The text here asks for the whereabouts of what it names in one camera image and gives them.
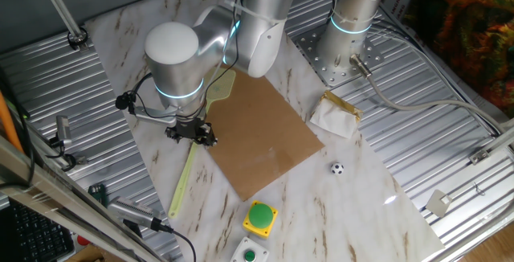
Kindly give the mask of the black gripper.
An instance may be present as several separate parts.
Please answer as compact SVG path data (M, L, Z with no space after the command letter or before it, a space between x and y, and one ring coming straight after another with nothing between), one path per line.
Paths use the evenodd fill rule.
M188 138L197 144L200 140L201 144L204 146L214 146L218 142L211 127L211 123L205 122L200 118L195 118L188 122L178 121L174 127L166 128L165 135L174 140Z

